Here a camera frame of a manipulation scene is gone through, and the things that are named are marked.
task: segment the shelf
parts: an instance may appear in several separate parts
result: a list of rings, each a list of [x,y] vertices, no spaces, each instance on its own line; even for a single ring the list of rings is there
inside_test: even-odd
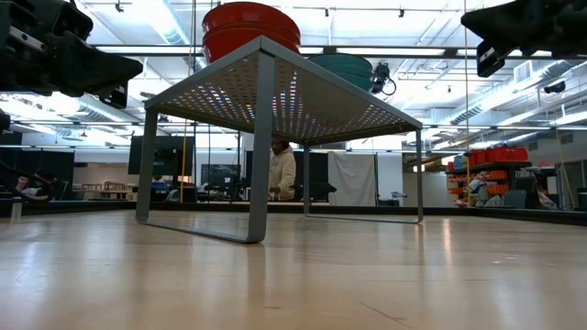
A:
[[[275,59],[272,135],[318,145],[422,129],[422,123],[265,37],[145,103],[147,110],[253,133],[260,52]]]
[[[479,171],[492,171],[492,170],[509,170],[514,168],[516,170],[523,169],[526,167],[532,166],[532,163],[529,161],[520,161],[520,162],[494,162],[494,163],[485,163],[482,165],[472,166],[470,168],[471,173],[479,172]],[[446,172],[447,174],[464,174],[467,173],[467,168],[464,169],[457,169],[457,170],[450,170]]]

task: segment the ceiling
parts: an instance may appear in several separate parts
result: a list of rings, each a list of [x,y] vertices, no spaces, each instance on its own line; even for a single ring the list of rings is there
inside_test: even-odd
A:
[[[409,47],[409,48],[460,48],[472,49],[467,52],[474,55],[474,48],[481,41],[470,31],[465,36],[465,29],[460,24],[460,17],[466,10],[496,6],[510,2],[504,0],[420,0],[420,1],[376,1],[376,0],[269,0],[257,1],[266,5],[275,6],[289,15],[298,25],[302,34],[302,46],[305,48],[319,46],[369,46],[377,47]],[[112,0],[76,0],[78,8],[94,21],[88,43],[91,45],[166,45],[170,41],[161,35],[161,25],[173,26],[183,35],[177,44],[187,44],[190,39],[195,40],[195,45],[202,43],[202,20],[212,7],[218,6],[218,1],[187,1],[187,0],[137,0],[122,1],[123,12],[116,10],[118,1]],[[134,59],[145,64],[145,70],[140,76],[129,82],[128,108],[116,110],[103,104],[96,103],[90,96],[85,96],[78,104],[77,111],[63,114],[56,109],[61,107],[45,100],[33,100],[29,98],[3,96],[16,98],[17,102],[26,106],[35,107],[35,111],[49,112],[45,120],[75,120],[87,122],[103,121],[142,121],[144,108],[143,102],[147,100],[144,93],[158,94],[174,83],[188,76],[188,65],[184,57],[161,57],[152,52],[144,52]],[[513,80],[514,68],[523,64],[525,60],[508,60],[505,66],[490,78],[480,78],[476,74],[475,60],[451,60],[451,59],[402,59],[402,58],[378,58],[372,54],[369,61],[373,64],[387,62],[393,73],[393,79],[397,83],[397,92],[393,96],[379,94],[385,102],[405,111],[427,125],[446,125],[450,119],[457,116],[465,106],[467,100],[470,109],[482,98],[491,99],[491,106],[485,105],[478,115],[470,118],[471,125],[494,126],[499,125],[505,119],[519,115],[538,107],[537,86],[544,83],[552,83],[556,79],[548,81],[540,80],[529,88],[512,90],[504,97],[502,94],[493,93],[494,90],[502,90],[502,87]],[[532,60],[536,74],[549,65],[556,64],[553,60]],[[573,65],[573,69],[563,72],[562,77],[568,82],[568,90],[564,95],[545,95],[547,100],[567,97],[582,91],[584,81],[584,69],[579,65]],[[525,121],[536,120],[544,116],[544,113],[535,114],[515,123],[524,124]],[[41,116],[22,115],[18,119],[36,119]],[[182,122],[181,118],[170,118],[172,122]],[[46,125],[52,131],[56,126]],[[16,131],[39,132],[30,125],[13,127]],[[60,129],[80,130],[75,126],[60,125]],[[131,134],[141,134],[141,126],[87,126],[83,129],[102,129],[106,134],[128,139]],[[159,134],[170,135],[182,133],[183,127],[160,127]],[[226,134],[226,130],[212,129],[213,132]],[[431,142],[438,143],[446,140],[460,138],[460,129],[450,131],[430,131],[424,135]],[[106,144],[117,145],[115,142],[102,141]]]

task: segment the wooden floor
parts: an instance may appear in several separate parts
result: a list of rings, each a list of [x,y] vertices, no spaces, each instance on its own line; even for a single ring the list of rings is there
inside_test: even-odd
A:
[[[239,214],[153,213],[238,232]],[[274,214],[262,245],[133,212],[0,223],[0,329],[562,330],[587,324],[587,228]]]

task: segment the white curtain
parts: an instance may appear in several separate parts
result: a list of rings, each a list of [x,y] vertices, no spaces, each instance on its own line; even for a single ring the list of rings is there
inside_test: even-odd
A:
[[[331,205],[375,206],[374,156],[328,152],[328,183],[337,188]]]

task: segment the metal table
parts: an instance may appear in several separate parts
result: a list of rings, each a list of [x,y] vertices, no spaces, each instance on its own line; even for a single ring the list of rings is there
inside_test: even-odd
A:
[[[265,37],[252,40],[178,82],[148,100],[145,108],[136,218],[145,225],[197,235],[239,243],[258,243],[265,238],[270,158],[263,152],[253,154],[245,236],[150,222],[152,151],[159,114],[253,133],[254,150],[270,150],[271,136],[303,145],[306,216],[315,216],[310,215],[309,202],[311,146],[415,131],[418,164],[422,161],[422,123]],[[420,166],[417,186],[417,221],[397,222],[422,221]]]

